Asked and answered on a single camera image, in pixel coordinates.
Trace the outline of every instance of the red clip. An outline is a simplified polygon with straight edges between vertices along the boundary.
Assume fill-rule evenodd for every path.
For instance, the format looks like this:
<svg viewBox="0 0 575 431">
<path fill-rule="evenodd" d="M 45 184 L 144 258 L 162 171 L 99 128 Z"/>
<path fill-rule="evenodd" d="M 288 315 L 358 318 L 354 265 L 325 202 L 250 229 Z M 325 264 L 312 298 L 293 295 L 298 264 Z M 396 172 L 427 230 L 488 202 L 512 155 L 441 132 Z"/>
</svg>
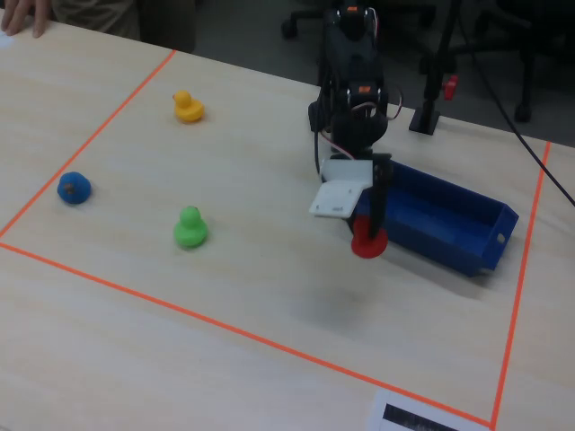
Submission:
<svg viewBox="0 0 575 431">
<path fill-rule="evenodd" d="M 446 101 L 452 101 L 456 95 L 457 83 L 459 83 L 459 76 L 453 75 L 445 84 L 443 84 L 443 91 L 446 96 Z"/>
</svg>

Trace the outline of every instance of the finger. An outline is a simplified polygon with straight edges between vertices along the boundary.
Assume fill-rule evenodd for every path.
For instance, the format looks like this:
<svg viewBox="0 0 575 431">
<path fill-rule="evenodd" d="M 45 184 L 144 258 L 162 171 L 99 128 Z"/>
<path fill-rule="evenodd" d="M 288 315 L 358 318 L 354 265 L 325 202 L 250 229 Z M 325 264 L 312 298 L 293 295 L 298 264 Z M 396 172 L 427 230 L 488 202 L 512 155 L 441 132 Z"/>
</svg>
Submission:
<svg viewBox="0 0 575 431">
<path fill-rule="evenodd" d="M 46 22 L 50 13 L 49 0 L 36 0 L 36 15 L 34 16 L 34 38 L 39 38 L 46 30 Z"/>
<path fill-rule="evenodd" d="M 16 9 L 16 5 L 18 4 L 18 0 L 6 0 L 5 2 L 5 9 L 4 9 L 4 17 L 2 18 L 2 31 L 6 31 L 8 28 L 8 24 L 12 20 L 14 15 L 14 10 Z"/>
<path fill-rule="evenodd" d="M 14 17 L 10 21 L 10 25 L 6 31 L 8 36 L 12 36 L 22 29 L 26 15 L 28 15 L 28 11 L 30 11 L 30 6 L 31 0 L 20 0 L 14 11 Z"/>
</svg>

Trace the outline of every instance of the blue plastic bin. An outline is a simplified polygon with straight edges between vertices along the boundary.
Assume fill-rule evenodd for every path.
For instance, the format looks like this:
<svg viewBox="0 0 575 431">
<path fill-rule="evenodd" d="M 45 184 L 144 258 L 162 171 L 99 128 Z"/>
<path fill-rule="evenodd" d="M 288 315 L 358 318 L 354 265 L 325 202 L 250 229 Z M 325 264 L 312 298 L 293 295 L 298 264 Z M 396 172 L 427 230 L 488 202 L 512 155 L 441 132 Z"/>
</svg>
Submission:
<svg viewBox="0 0 575 431">
<path fill-rule="evenodd" d="M 385 213 L 389 240 L 468 277 L 494 270 L 519 216 L 497 200 L 392 163 Z M 369 215 L 367 193 L 357 212 Z"/>
</svg>

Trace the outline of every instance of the black cable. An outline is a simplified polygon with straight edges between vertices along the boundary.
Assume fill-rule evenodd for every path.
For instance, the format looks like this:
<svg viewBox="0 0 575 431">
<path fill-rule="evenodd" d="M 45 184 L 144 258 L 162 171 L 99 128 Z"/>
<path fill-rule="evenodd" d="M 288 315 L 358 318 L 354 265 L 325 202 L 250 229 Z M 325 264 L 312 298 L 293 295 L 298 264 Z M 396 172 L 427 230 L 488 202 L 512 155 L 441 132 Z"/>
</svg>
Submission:
<svg viewBox="0 0 575 431">
<path fill-rule="evenodd" d="M 563 188 L 563 186 L 561 185 L 561 183 L 559 181 L 557 181 L 555 179 L 555 177 L 553 177 L 553 175 L 549 172 L 549 170 L 545 167 L 545 165 L 543 164 L 543 162 L 541 162 L 541 160 L 539 159 L 539 157 L 537 157 L 537 154 L 535 154 L 535 152 L 533 151 L 533 149 L 529 146 L 529 144 L 526 142 L 526 140 L 521 136 L 521 134 L 519 133 L 518 128 L 515 126 L 515 124 L 513 123 L 513 121 L 511 121 L 511 119 L 509 118 L 509 115 L 507 114 L 507 112 L 505 111 L 505 108 L 503 108 L 503 104 L 500 101 L 500 98 L 497 96 L 497 93 L 493 90 L 493 87 L 491 86 L 489 80 L 487 79 L 487 76 L 485 74 L 485 72 L 483 71 L 482 66 L 479 64 L 479 61 L 477 61 L 477 56 L 475 55 L 475 53 L 473 52 L 473 50 L 471 49 L 471 44 L 469 42 L 469 39 L 467 38 L 467 33 L 465 32 L 465 28 L 464 28 L 464 23 L 463 20 L 461 18 L 461 14 L 459 14 L 459 16 L 457 17 L 457 20 L 459 21 L 459 27 L 461 29 L 461 34 L 464 37 L 464 41 L 465 41 L 465 45 L 467 46 L 467 49 L 469 50 L 469 54 L 471 54 L 471 58 L 473 60 L 473 65 L 475 66 L 475 68 L 477 69 L 477 72 L 479 73 L 479 76 L 481 77 L 483 84 L 485 85 L 485 87 L 487 88 L 487 91 L 489 92 L 489 94 L 491 95 L 493 101 L 495 101 L 495 104 L 497 105 L 497 107 L 499 108 L 501 115 L 503 116 L 503 118 L 505 119 L 505 121 L 507 122 L 507 124 L 509 125 L 509 128 L 511 128 L 511 130 L 513 131 L 513 133 L 515 133 L 515 135 L 517 136 L 517 138 L 519 139 L 519 141 L 521 142 L 521 144 L 523 144 L 523 146 L 526 148 L 526 150 L 531 154 L 531 156 L 535 159 L 535 161 L 537 162 L 537 164 L 541 167 L 541 169 L 543 170 L 543 172 L 545 172 L 545 174 L 549 177 L 549 179 L 553 182 L 553 184 L 555 184 L 555 186 L 557 186 L 557 189 L 559 189 L 561 191 L 561 193 L 563 195 L 565 195 L 565 197 L 570 201 L 570 203 L 575 207 L 575 200 L 571 197 L 571 195 L 567 192 L 566 189 Z"/>
<path fill-rule="evenodd" d="M 319 155 L 319 134 L 320 134 L 320 107 L 322 106 L 322 96 L 323 96 L 323 87 L 328 83 L 328 74 L 325 73 L 323 77 L 323 81 L 320 87 L 320 94 L 317 96 L 317 102 L 315 103 L 315 131 L 314 131 L 314 159 L 315 159 L 315 170 L 317 171 L 318 175 L 320 173 L 320 155 Z"/>
</svg>

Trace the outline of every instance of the orange tape line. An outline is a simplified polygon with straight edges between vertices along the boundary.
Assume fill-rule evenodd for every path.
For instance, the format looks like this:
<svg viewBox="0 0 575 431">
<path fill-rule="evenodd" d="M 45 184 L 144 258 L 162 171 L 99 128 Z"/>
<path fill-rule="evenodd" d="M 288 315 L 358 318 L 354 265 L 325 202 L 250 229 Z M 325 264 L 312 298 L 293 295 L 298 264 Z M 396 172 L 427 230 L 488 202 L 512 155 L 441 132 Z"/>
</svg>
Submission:
<svg viewBox="0 0 575 431">
<path fill-rule="evenodd" d="M 0 242 L 0 248 L 6 249 L 9 251 L 13 251 L 15 253 L 21 254 L 21 255 L 26 256 L 26 257 L 31 258 L 31 259 L 35 259 L 39 262 L 48 264 L 51 267 L 62 269 L 66 272 L 69 272 L 71 274 L 75 274 L 75 275 L 82 277 L 82 278 L 86 278 L 86 279 L 91 280 L 91 281 L 98 283 L 100 285 L 104 285 L 104 286 L 110 287 L 112 289 L 119 290 L 120 292 L 123 292 L 125 294 L 135 296 L 136 298 L 143 299 L 144 301 L 148 301 L 150 303 L 155 303 L 157 305 L 161 305 L 161 306 L 168 308 L 170 310 L 173 310 L 175 312 L 180 312 L 180 313 L 185 314 L 187 316 L 193 317 L 194 319 L 198 319 L 200 321 L 204 321 L 206 323 L 217 326 L 218 328 L 221 328 L 223 330 L 229 330 L 230 332 L 233 332 L 234 334 L 241 335 L 242 337 L 246 337 L 248 339 L 252 339 L 254 341 L 257 341 L 258 343 L 265 344 L 266 346 L 275 348 L 277 350 L 281 350 L 282 352 L 288 353 L 288 354 L 293 355 L 293 356 L 297 356 L 301 359 L 312 362 L 314 364 L 324 366 L 326 368 L 330 368 L 333 371 L 336 371 L 338 373 L 346 374 L 350 377 L 361 380 L 363 382 L 371 383 L 371 384 L 374 384 L 375 386 L 379 386 L 380 388 L 384 388 L 384 389 L 387 389 L 389 391 L 397 392 L 397 393 L 404 395 L 406 397 L 412 398 L 412 399 L 417 400 L 417 401 L 424 402 L 425 404 L 429 404 L 432 407 L 435 407 L 437 409 L 442 409 L 448 413 L 454 414 L 460 418 L 470 420 L 472 422 L 483 425 L 485 427 L 488 427 L 490 424 L 488 420 L 477 418 L 473 415 L 470 415 L 469 413 L 465 413 L 464 411 L 455 409 L 453 407 L 449 407 L 446 404 L 442 404 L 440 402 L 430 400 L 429 398 L 422 397 L 421 395 L 406 391 L 405 389 L 401 389 L 401 388 L 398 388 L 396 386 L 392 386 L 391 384 L 380 382 L 377 379 L 373 379 L 373 378 L 368 377 L 366 375 L 356 373 L 355 371 L 351 371 L 348 368 L 344 368 L 342 366 L 332 364 L 332 363 L 324 361 L 318 357 L 308 355 L 307 353 L 301 352 L 299 350 L 295 350 L 294 348 L 283 346 L 283 345 L 276 343 L 275 341 L 272 341 L 270 339 L 266 339 L 266 338 L 261 337 L 259 335 L 253 334 L 251 332 L 248 332 L 247 330 L 242 330 L 240 328 L 236 328 L 235 326 L 229 325 L 227 323 L 217 321 L 216 319 L 212 319 L 211 317 L 205 316 L 205 315 L 200 314 L 198 312 L 193 312 L 193 311 L 188 310 L 186 308 L 180 307 L 179 305 L 176 305 L 174 303 L 168 303 L 162 299 L 155 298 L 151 295 L 146 295 L 146 294 L 143 294 L 143 293 L 138 292 L 136 290 L 129 289 L 129 288 L 121 286 L 121 285 L 117 285 L 116 283 L 112 283 L 111 281 L 107 281 L 107 280 L 104 280 L 104 279 L 96 277 L 96 276 L 91 276 L 90 274 L 86 274 L 85 272 L 82 272 L 78 269 L 70 268 L 66 265 L 55 262 L 54 260 L 42 258 L 41 256 L 30 253 L 29 251 L 24 251 L 24 250 L 18 249 L 16 247 L 13 247 L 12 245 L 8 245 L 8 244 L 4 244 L 4 243 Z"/>
<path fill-rule="evenodd" d="M 545 146 L 545 153 L 543 156 L 543 164 L 547 165 L 549 160 L 549 153 L 551 152 L 551 142 L 547 142 Z M 531 217 L 529 218 L 529 226 L 527 227 L 527 237 L 525 239 L 525 246 L 523 249 L 523 257 L 521 258 L 521 269 L 519 270 L 519 278 L 517 279 L 517 291 L 515 293 L 515 301 L 513 303 L 513 313 L 511 314 L 511 323 L 509 324 L 509 333 L 507 336 L 507 344 L 505 346 L 505 354 L 503 355 L 503 365 L 501 367 L 500 379 L 497 385 L 497 393 L 495 395 L 495 403 L 493 404 L 493 412 L 491 413 L 490 429 L 495 431 L 497 427 L 497 419 L 500 416 L 501 400 L 503 398 L 503 390 L 505 389 L 505 380 L 509 370 L 509 359 L 511 358 L 511 350 L 513 348 L 513 338 L 515 337 L 515 328 L 518 324 L 519 306 L 521 305 L 521 296 L 523 294 L 523 284 L 525 282 L 525 274 L 527 263 L 529 261 L 529 249 L 531 248 L 531 239 L 533 238 L 533 231 L 535 229 L 535 220 L 537 218 L 537 208 L 539 207 L 539 198 L 543 189 L 545 179 L 545 172 L 543 169 L 539 171 L 539 179 L 537 180 L 537 188 L 535 189 L 535 196 L 533 198 L 533 206 L 531 207 Z"/>
<path fill-rule="evenodd" d="M 134 97 L 136 97 L 136 95 L 152 80 L 152 78 L 154 78 L 154 76 L 156 76 L 158 74 L 158 72 L 160 72 L 160 70 L 162 70 L 164 68 L 165 65 L 168 64 L 168 62 L 172 59 L 172 57 L 174 56 L 174 54 L 176 53 L 175 50 L 173 50 L 168 57 L 166 57 L 164 59 L 164 61 L 162 63 L 160 63 L 160 65 L 154 69 L 154 71 L 144 80 L 142 81 L 142 83 L 136 88 L 136 90 L 134 90 L 129 97 L 122 102 L 121 105 L 119 105 L 119 107 L 108 117 L 108 119 L 106 119 L 106 121 L 104 121 L 104 123 L 98 127 L 98 129 L 88 138 L 88 140 L 86 142 L 84 142 L 84 144 L 78 148 L 76 150 L 76 152 L 72 155 L 72 157 L 70 157 L 66 163 L 64 163 L 64 165 L 57 170 L 57 172 L 52 176 L 52 178 L 50 178 L 48 180 L 48 182 L 46 184 L 44 184 L 44 186 L 42 186 L 42 188 L 40 190 L 38 190 L 38 192 L 32 197 L 32 199 L 30 199 L 28 201 L 28 203 L 26 205 L 24 205 L 24 207 L 18 212 L 18 214 L 16 214 L 12 220 L 10 220 L 10 222 L 8 222 L 8 224 L 4 227 L 4 229 L 2 231 L 0 231 L 0 238 L 2 238 L 6 232 L 8 232 L 12 226 L 14 226 L 16 224 L 16 222 L 18 220 L 20 220 L 20 218 L 24 215 L 24 213 L 26 211 L 28 211 L 28 209 L 34 205 L 34 202 L 36 202 L 38 200 L 38 198 L 40 196 L 42 196 L 42 194 L 48 189 L 48 187 L 50 187 L 50 185 L 62 174 L 62 172 L 68 167 L 70 166 L 70 164 L 72 164 L 72 162 L 76 159 L 76 157 L 78 155 L 80 155 L 80 153 L 86 149 L 86 147 L 92 143 L 92 141 L 111 123 L 111 121 L 113 119 L 116 118 L 116 116 L 124 109 L 126 108 L 126 105 L 128 105 L 128 103 L 130 103 L 132 101 L 132 99 L 134 99 Z"/>
</svg>

